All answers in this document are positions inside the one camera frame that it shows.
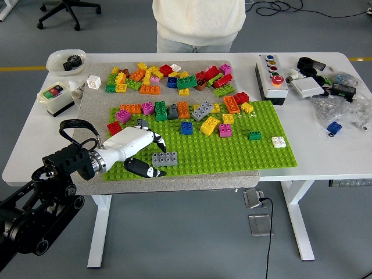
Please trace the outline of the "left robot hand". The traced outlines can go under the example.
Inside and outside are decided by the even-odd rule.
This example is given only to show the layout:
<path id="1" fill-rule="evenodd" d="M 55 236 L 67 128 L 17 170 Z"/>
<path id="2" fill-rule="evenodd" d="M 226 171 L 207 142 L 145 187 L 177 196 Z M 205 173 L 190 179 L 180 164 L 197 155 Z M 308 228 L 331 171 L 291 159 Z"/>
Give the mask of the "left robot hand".
<path id="1" fill-rule="evenodd" d="M 139 151 L 155 142 L 157 146 L 166 152 L 166 144 L 161 135 L 142 126 L 126 127 L 114 136 L 107 139 L 102 149 L 91 152 L 92 158 L 98 163 L 98 172 L 106 172 L 116 162 L 123 162 L 127 171 L 141 177 L 162 177 L 166 173 L 150 166 L 149 164 L 133 158 Z"/>

